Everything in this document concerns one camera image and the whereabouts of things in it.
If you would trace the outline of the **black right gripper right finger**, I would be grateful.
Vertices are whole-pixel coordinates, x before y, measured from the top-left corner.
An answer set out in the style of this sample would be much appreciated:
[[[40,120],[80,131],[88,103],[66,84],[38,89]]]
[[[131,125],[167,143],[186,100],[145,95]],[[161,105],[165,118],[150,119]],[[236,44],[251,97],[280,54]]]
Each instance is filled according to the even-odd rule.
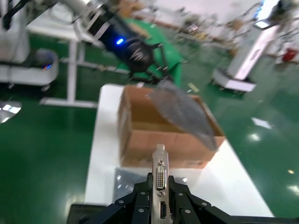
[[[212,206],[211,203],[193,195],[188,186],[168,177],[170,212],[175,224],[235,224],[236,220]]]

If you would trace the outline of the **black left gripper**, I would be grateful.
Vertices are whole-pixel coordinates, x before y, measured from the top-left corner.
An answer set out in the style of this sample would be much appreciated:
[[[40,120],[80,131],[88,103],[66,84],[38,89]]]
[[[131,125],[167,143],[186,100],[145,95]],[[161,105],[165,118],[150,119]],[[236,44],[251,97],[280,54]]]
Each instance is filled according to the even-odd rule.
[[[118,15],[99,16],[93,23],[93,37],[128,66],[129,81],[146,84],[157,84],[163,79],[173,81],[168,72],[163,44],[147,45]],[[153,55],[155,49],[160,50],[161,65]],[[152,64],[156,66],[158,72],[148,70]]]

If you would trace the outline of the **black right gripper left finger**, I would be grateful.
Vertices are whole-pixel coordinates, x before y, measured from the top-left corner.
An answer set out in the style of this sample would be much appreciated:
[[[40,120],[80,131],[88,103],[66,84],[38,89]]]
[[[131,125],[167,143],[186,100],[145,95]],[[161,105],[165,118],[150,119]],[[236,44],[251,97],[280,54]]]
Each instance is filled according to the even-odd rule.
[[[100,212],[101,224],[148,224],[151,219],[152,173],[134,185],[133,192],[117,199]]]

